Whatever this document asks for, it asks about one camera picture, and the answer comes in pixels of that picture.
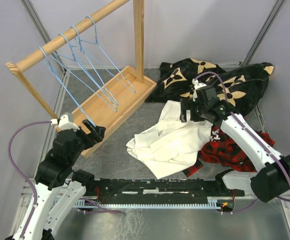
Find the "white shirt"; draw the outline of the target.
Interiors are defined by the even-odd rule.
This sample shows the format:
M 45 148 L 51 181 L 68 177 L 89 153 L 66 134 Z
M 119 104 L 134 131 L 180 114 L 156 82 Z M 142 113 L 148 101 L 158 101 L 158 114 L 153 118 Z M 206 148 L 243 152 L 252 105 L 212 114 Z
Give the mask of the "white shirt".
M 211 127 L 206 120 L 181 122 L 180 103 L 170 100 L 157 124 L 127 142 L 127 152 L 157 179 L 168 177 L 196 163 L 198 152 L 210 141 Z

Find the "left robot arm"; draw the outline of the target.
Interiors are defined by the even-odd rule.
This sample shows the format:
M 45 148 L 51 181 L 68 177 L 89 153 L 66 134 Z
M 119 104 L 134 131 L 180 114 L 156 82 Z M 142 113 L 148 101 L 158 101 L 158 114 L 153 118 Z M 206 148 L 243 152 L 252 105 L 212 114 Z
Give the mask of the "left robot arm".
M 66 114 L 48 123 L 57 124 L 60 131 L 53 140 L 53 147 L 39 164 L 34 182 L 31 182 L 10 158 L 13 167 L 33 191 L 29 209 L 18 230 L 9 237 L 11 240 L 54 239 L 60 225 L 78 199 L 83 195 L 92 194 L 95 190 L 94 176 L 79 170 L 73 173 L 65 195 L 54 203 L 66 178 L 72 174 L 72 167 L 79 155 L 103 140 L 105 127 L 94 125 L 86 119 L 83 124 L 90 133 L 85 133 L 81 127 L 70 121 Z

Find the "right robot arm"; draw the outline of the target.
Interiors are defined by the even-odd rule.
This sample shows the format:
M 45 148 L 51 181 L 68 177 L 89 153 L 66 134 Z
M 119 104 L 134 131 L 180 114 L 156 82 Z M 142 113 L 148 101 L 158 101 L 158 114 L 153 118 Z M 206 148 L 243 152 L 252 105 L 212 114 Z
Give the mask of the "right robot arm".
M 250 191 L 262 202 L 273 198 L 290 202 L 290 155 L 283 156 L 266 143 L 246 122 L 238 110 L 225 100 L 202 103 L 180 100 L 180 120 L 187 122 L 187 112 L 194 122 L 215 124 L 241 148 L 251 160 L 255 172 L 231 171 L 214 183 L 219 195 L 232 190 Z

